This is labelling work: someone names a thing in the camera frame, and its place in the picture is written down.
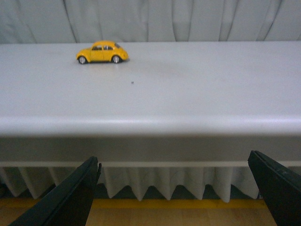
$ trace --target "white table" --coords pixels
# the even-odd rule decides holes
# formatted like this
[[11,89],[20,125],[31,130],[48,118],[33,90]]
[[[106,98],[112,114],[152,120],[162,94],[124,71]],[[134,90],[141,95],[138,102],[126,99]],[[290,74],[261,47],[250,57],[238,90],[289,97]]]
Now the white table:
[[0,166],[301,166],[300,41],[90,45],[0,45]]

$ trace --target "black object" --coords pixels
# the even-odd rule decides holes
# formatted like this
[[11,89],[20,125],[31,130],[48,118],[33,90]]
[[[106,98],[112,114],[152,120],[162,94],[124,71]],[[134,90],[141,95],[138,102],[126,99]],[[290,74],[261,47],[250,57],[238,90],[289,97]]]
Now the black object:
[[97,164],[90,157],[10,226],[84,226],[100,176]]
[[2,198],[5,195],[6,192],[6,186],[0,184],[0,198]]
[[301,226],[301,176],[258,151],[248,162],[276,224]]

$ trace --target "toy car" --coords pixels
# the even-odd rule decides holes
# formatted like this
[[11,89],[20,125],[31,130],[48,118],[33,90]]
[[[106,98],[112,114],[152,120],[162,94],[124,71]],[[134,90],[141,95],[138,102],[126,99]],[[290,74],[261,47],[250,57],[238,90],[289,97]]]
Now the toy car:
[[113,41],[97,41],[92,47],[82,49],[76,59],[80,64],[91,62],[109,61],[116,64],[127,60],[127,52]]

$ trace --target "toy car wheel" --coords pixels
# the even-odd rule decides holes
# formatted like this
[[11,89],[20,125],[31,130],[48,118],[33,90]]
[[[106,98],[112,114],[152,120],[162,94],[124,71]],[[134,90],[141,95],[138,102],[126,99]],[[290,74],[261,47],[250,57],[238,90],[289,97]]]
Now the toy car wheel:
[[113,62],[114,63],[116,63],[116,64],[118,64],[120,61],[121,61],[121,59],[120,59],[120,57],[119,56],[113,56]]
[[82,65],[86,64],[87,63],[86,58],[84,56],[80,56],[79,57],[79,63],[82,64]]

